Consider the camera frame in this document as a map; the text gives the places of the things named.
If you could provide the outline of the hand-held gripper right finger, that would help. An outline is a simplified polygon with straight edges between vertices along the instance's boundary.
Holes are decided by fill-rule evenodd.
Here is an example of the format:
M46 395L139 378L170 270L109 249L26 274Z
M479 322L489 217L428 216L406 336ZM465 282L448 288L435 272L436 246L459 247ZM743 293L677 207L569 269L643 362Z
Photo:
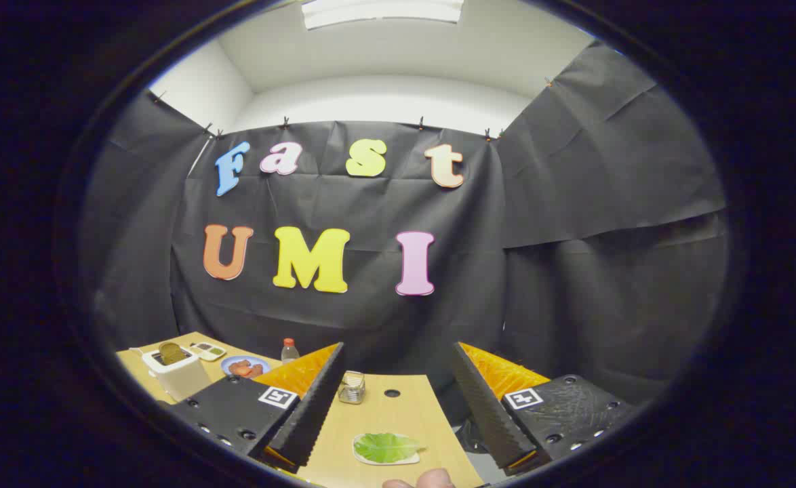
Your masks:
M451 368L487 450L507 475L584 449L634 409L578 375L547 379L463 342L452 347Z

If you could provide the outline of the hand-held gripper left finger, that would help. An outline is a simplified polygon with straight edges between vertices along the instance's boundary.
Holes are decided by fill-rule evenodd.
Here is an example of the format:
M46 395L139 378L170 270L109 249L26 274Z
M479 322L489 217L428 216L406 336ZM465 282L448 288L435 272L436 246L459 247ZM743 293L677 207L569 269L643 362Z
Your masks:
M343 373L339 342L253 379L228 375L167 410L219 447L295 473L308 463Z

